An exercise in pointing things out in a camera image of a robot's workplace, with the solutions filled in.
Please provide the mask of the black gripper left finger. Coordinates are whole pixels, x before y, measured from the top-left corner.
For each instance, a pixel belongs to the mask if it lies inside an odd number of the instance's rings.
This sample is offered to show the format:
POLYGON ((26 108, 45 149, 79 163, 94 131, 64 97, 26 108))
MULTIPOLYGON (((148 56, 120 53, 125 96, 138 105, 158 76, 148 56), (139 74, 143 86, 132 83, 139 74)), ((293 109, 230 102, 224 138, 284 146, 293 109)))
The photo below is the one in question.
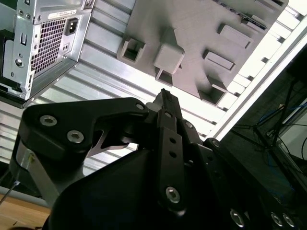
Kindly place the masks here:
POLYGON ((117 98, 31 106, 18 131, 18 163, 53 207, 70 185, 133 152, 183 156, 168 93, 149 104, 117 98))

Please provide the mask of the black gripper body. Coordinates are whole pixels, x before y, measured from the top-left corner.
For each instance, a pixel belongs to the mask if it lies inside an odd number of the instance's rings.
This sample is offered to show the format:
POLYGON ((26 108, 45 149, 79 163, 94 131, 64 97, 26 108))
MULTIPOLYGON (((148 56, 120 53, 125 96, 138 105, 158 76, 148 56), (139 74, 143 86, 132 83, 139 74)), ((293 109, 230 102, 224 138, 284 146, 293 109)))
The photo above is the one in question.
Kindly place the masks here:
POLYGON ((133 152, 70 185, 46 230, 229 230, 231 219, 205 182, 171 150, 133 152))

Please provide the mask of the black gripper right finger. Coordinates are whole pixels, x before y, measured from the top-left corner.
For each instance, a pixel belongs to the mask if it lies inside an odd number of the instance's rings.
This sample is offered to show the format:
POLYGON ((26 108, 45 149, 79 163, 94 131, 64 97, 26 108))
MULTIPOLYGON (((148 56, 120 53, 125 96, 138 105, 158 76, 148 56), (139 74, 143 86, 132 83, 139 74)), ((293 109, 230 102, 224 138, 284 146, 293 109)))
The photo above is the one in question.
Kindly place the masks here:
POLYGON ((193 190, 204 188, 189 223, 198 230, 296 230, 297 221, 218 140, 201 141, 183 119, 178 98, 167 94, 183 145, 194 165, 193 190))

